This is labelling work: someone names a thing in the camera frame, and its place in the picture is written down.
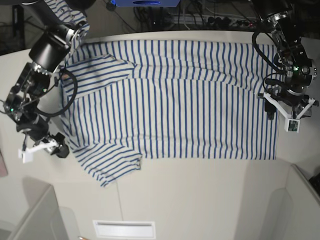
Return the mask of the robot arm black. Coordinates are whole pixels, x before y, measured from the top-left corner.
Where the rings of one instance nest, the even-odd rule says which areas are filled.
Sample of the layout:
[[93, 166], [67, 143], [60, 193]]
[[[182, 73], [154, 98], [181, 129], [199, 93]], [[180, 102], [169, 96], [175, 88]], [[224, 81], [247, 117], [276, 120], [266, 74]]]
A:
[[[33, 160], [33, 154], [45, 150], [50, 155], [66, 158], [69, 147], [65, 136], [52, 135], [49, 121], [64, 114], [74, 102], [78, 92], [76, 77], [66, 69], [68, 60], [87, 34], [89, 24], [85, 10], [93, 5], [85, 0], [2, 0], [2, 6], [19, 6], [30, 11], [45, 30], [29, 52], [31, 62], [26, 63], [17, 82], [3, 102], [2, 113], [16, 124], [16, 131], [25, 139], [34, 141], [32, 148], [24, 141], [18, 156], [24, 163]], [[65, 106], [55, 113], [38, 108], [40, 99], [59, 85], [67, 75], [73, 83], [73, 93]]]
[[[312, 106], [319, 102], [306, 94], [308, 87], [317, 77], [317, 67], [302, 45], [301, 36], [290, 17], [292, 6], [287, 0], [253, 0], [258, 16], [258, 25], [252, 35], [252, 45], [259, 56], [274, 71], [264, 77], [264, 93], [258, 95], [265, 100], [264, 110], [270, 120], [274, 119], [276, 103], [291, 107], [293, 119], [311, 117]], [[257, 44], [259, 34], [266, 34], [276, 46], [276, 54], [270, 60]]]

